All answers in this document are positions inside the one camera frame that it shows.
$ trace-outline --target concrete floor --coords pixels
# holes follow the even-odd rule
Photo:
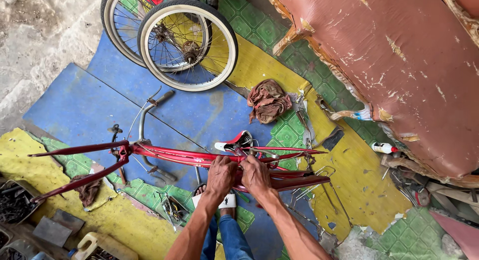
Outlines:
[[[87,67],[102,32],[100,2],[0,0],[0,135],[68,63]]]

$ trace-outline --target bicycle saddle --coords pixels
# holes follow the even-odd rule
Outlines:
[[[247,130],[241,131],[235,138],[229,141],[224,142],[216,142],[215,148],[224,151],[224,152],[231,152],[235,153],[235,148],[246,148],[246,147],[253,147],[253,137],[251,133]]]

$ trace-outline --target wheel hub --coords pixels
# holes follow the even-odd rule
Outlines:
[[[166,26],[162,23],[160,25],[156,25],[153,27],[151,30],[153,33],[155,33],[155,37],[158,39],[158,41],[161,43],[166,39],[166,34],[168,32],[168,29]]]
[[[197,61],[197,53],[199,50],[198,44],[193,41],[187,41],[183,43],[183,53],[184,60],[187,61],[190,65],[194,64]]]

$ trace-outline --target white bottle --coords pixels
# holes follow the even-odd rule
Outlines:
[[[392,152],[398,151],[398,148],[392,147],[391,144],[381,143],[381,142],[374,142],[373,144],[371,144],[371,148],[373,148],[375,152],[386,153],[386,154],[390,154]]]

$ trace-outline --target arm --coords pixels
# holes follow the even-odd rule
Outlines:
[[[201,249],[211,218],[233,186],[238,164],[228,157],[218,156],[211,162],[206,190],[191,219],[171,246],[166,260],[200,259]]]
[[[271,216],[291,259],[331,260],[319,242],[283,205],[278,191],[271,187],[266,165],[250,155],[241,166],[243,185]]]

